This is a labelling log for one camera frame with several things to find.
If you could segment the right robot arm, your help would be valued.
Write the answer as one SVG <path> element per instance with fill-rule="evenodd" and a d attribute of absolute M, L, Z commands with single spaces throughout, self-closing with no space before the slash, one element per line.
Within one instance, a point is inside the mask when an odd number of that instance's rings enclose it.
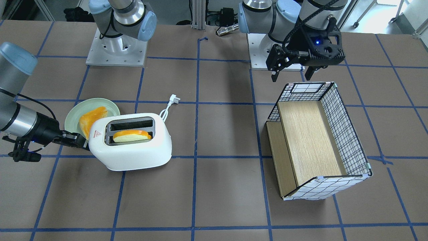
<path fill-rule="evenodd" d="M 55 118 L 17 103 L 17 96 L 38 63 L 37 58 L 10 42 L 2 43 L 0 52 L 1 131 L 16 136 L 18 142 L 55 143 L 88 150 L 89 145 L 83 135 L 61 130 Z"/>

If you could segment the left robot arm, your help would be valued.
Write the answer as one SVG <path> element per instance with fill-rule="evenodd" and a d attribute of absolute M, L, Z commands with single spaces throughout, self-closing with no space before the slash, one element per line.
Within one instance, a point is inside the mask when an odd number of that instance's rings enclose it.
<path fill-rule="evenodd" d="M 345 0 L 243 0 L 238 24 L 243 33 L 266 34 L 272 41 L 266 68 L 277 81 L 293 64 L 307 67 L 306 80 L 319 69 L 345 59 L 336 17 Z"/>

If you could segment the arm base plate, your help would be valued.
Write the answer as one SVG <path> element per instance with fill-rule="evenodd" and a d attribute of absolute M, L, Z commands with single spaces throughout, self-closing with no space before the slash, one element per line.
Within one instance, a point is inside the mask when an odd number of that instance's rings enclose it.
<path fill-rule="evenodd" d="M 247 34 L 248 50 L 252 70 L 267 70 L 266 59 L 274 41 L 267 34 Z"/>
<path fill-rule="evenodd" d="M 100 38 L 99 29 L 87 56 L 89 66 L 104 67 L 143 67 L 148 43 L 122 35 L 117 38 Z"/>

